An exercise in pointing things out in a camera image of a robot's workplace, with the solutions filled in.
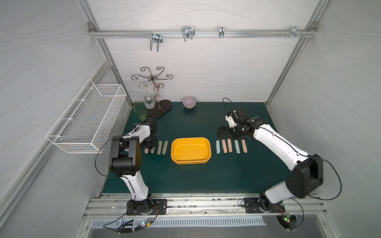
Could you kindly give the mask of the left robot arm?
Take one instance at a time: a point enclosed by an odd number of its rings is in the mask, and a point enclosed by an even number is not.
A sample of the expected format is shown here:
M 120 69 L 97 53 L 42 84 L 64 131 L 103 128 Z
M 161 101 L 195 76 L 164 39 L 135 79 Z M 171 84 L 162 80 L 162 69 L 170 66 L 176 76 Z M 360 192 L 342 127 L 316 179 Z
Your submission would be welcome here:
M 140 168 L 142 165 L 141 149 L 153 149 L 157 139 L 157 121 L 148 115 L 144 122 L 135 124 L 132 131 L 111 139 L 109 170 L 120 178 L 131 194 L 129 211 L 142 215 L 152 212 L 153 201 L 148 186 L 145 184 Z

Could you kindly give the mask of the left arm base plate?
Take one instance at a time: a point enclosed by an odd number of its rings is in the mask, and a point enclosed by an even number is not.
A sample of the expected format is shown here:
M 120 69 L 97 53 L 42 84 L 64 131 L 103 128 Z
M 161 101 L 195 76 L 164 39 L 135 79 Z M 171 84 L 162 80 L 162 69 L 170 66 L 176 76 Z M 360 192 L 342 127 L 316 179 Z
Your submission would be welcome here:
M 146 199 L 144 201 L 130 200 L 127 203 L 127 215 L 165 215 L 167 212 L 166 199 Z

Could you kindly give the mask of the mint folding knife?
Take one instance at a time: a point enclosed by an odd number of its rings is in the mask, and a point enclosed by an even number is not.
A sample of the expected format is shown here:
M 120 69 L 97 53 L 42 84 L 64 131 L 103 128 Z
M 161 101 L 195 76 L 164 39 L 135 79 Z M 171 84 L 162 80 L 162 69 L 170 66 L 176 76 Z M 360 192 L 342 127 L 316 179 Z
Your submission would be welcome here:
M 240 154 L 241 151 L 240 151 L 240 146 L 239 146 L 239 142 L 238 142 L 238 140 L 234 140 L 234 145 L 235 145 L 236 153 L 237 153 L 237 154 Z
M 221 153 L 221 148 L 220 148 L 220 141 L 216 140 L 215 142 L 215 148 L 216 148 L 216 153 L 220 154 Z

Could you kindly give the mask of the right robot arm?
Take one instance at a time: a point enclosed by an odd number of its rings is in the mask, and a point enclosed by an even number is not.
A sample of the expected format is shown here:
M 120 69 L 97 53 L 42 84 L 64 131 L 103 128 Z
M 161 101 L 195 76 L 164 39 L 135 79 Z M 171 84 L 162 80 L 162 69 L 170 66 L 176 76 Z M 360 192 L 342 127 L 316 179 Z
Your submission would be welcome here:
M 225 115 L 228 123 L 218 136 L 226 139 L 256 139 L 269 148 L 291 171 L 288 178 L 260 193 L 259 208 L 270 213 L 276 204 L 290 198 L 304 198 L 323 184 L 323 161 L 292 145 L 261 117 L 251 118 L 242 107 Z

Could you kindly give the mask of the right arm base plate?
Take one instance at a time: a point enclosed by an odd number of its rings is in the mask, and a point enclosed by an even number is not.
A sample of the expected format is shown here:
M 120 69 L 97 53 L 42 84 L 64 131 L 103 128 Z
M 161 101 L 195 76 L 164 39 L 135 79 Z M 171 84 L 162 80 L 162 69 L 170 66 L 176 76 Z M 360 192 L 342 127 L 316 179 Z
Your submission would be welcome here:
M 241 206 L 248 214 L 285 212 L 285 208 L 282 202 L 273 204 L 269 202 L 265 197 L 246 197 L 241 201 Z

